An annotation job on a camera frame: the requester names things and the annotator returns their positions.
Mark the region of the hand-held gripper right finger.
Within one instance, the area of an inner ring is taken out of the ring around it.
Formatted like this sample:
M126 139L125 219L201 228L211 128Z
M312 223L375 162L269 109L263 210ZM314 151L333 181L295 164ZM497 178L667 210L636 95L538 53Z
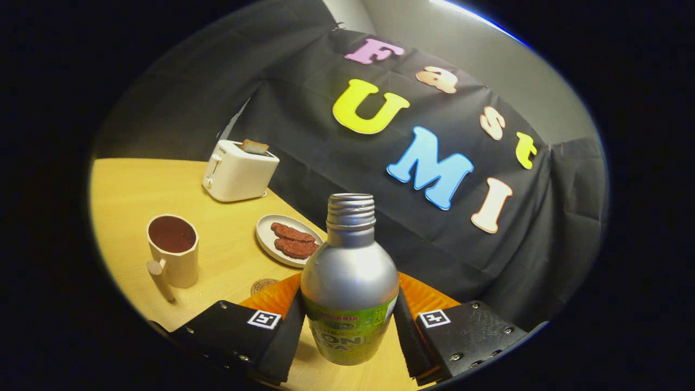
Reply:
M417 384L466 376L530 336L480 300L463 304L405 273L393 309L408 374Z

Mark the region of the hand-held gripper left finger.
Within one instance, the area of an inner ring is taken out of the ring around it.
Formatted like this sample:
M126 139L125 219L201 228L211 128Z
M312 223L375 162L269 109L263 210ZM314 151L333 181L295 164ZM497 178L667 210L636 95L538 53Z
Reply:
M280 386L288 381L305 321L301 280L295 273L240 304L218 300L163 334L223 371Z

